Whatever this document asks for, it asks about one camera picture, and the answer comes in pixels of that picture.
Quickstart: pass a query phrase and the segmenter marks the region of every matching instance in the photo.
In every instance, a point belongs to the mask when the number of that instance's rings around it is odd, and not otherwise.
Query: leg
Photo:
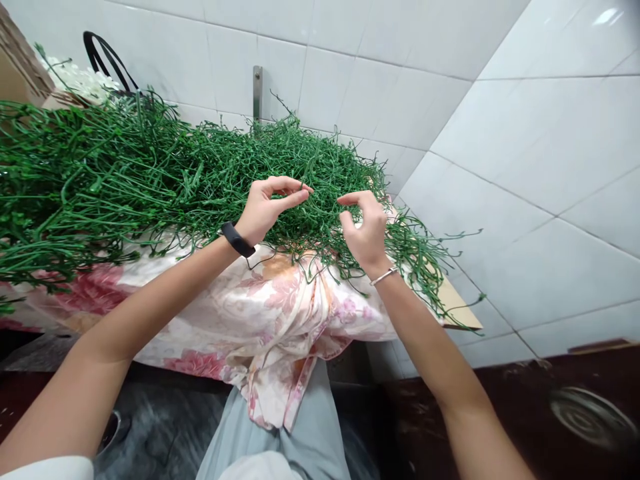
[[[310,480],[349,480],[342,434],[327,364],[316,362],[291,433],[280,430],[281,452],[291,468]]]
[[[278,451],[279,448],[278,431],[265,430],[252,422],[247,413],[246,400],[240,395],[240,390],[234,388],[200,464],[196,480],[217,480],[238,458],[268,450]]]

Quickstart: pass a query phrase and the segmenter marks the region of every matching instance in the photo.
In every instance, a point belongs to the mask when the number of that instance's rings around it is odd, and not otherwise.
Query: floral fabric
[[[81,273],[70,293],[11,290],[25,296],[0,327],[72,329],[84,333],[127,296],[176,263],[171,256],[142,258],[124,266],[97,265]],[[307,282],[301,266],[259,246],[247,261],[238,259],[174,318],[136,356],[147,365],[222,380],[240,389],[254,422],[291,430],[316,358],[339,355],[352,340],[397,338],[380,297],[368,280],[336,283],[327,270]],[[0,285],[0,295],[10,287]]]

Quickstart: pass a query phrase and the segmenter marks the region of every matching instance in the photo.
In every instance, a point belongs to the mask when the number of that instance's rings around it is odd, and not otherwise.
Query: black bag
[[[122,65],[122,68],[124,69],[127,76],[129,77],[129,80],[131,80],[131,83],[133,84],[133,88],[135,90],[138,90],[138,85],[136,84],[136,82],[133,80],[133,78],[127,71],[127,68],[125,67],[124,63],[122,63],[122,60],[120,60],[120,57],[118,57],[118,54],[113,50],[113,48],[111,48],[111,46],[104,40],[104,38],[90,31],[84,32],[82,34],[82,38],[84,40],[85,48],[87,50],[87,55],[89,56],[89,61],[91,62],[91,67],[93,68],[94,72],[102,71],[104,75],[108,77],[111,76],[111,74],[109,73],[109,70],[107,70],[107,67],[102,61],[102,58],[100,58],[100,54],[98,53],[98,50],[93,44],[93,39],[95,38],[96,40],[98,40],[98,43],[102,47],[102,51],[104,52],[107,60],[111,64],[113,70],[115,70],[115,74],[118,76],[118,79],[120,80],[120,85],[122,85],[122,88],[124,88],[124,90],[127,93],[134,93],[129,88],[129,84],[127,83],[126,78],[122,74],[122,71],[118,66],[118,62],[120,63],[120,65]]]

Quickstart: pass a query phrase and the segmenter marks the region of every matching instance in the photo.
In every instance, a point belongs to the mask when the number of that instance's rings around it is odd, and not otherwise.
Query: black wristband
[[[235,222],[226,222],[222,225],[222,234],[227,238],[231,246],[243,257],[249,258],[255,253],[255,248],[240,236],[238,230],[235,229]]]

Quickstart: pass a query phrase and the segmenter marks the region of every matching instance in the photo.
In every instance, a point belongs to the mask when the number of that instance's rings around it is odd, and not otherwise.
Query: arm
[[[236,230],[250,245],[278,215],[313,192],[288,177],[253,182]],[[288,195],[271,200],[273,193]],[[0,445],[0,475],[64,455],[95,456],[133,357],[238,258],[224,237],[127,298],[73,346],[62,366]]]
[[[387,216],[382,205],[369,191],[350,193],[338,202],[360,206],[364,222],[359,229],[348,211],[340,216],[345,240],[367,276],[380,277],[393,266],[385,254]],[[460,476],[533,480],[478,378],[422,300],[400,275],[390,275],[375,287],[411,361],[440,405]]]

